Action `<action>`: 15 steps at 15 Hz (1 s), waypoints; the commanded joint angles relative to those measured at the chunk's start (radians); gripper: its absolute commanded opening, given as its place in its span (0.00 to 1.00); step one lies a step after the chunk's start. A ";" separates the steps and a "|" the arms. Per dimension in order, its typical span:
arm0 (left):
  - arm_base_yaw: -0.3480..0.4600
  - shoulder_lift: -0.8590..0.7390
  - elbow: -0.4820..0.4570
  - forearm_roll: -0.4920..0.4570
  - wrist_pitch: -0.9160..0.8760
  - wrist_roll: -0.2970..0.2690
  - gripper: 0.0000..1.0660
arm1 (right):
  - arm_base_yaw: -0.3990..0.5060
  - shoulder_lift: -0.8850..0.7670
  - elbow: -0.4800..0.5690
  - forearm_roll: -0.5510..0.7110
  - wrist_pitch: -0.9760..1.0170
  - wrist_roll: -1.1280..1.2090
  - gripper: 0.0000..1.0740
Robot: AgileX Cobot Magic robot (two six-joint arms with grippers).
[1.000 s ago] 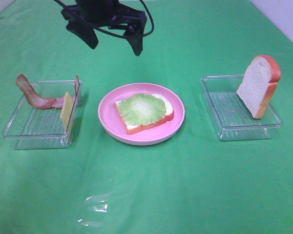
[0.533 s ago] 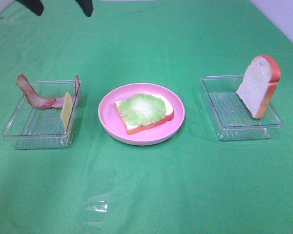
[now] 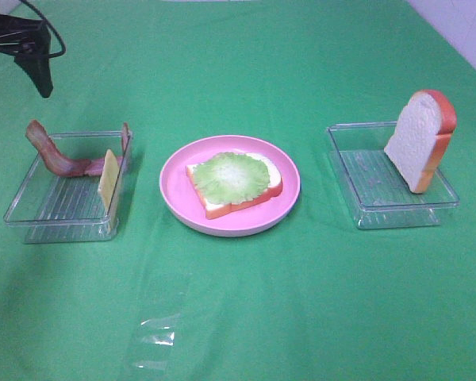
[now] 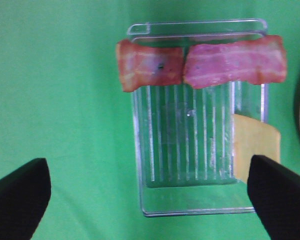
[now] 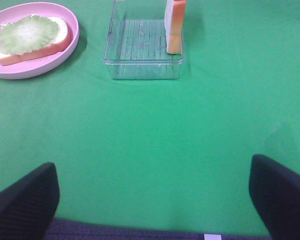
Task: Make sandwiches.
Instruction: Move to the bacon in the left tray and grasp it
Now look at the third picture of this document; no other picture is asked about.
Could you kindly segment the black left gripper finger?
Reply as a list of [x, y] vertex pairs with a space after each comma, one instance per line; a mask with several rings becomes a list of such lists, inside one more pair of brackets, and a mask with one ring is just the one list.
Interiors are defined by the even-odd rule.
[[14, 62], [32, 80], [40, 96], [49, 98], [53, 90], [49, 58], [15, 57]]

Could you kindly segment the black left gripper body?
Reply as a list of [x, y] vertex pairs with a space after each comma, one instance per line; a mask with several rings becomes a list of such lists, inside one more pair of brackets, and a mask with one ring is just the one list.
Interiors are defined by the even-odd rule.
[[50, 33], [42, 19], [28, 19], [0, 13], [0, 53], [22, 59], [49, 57]]

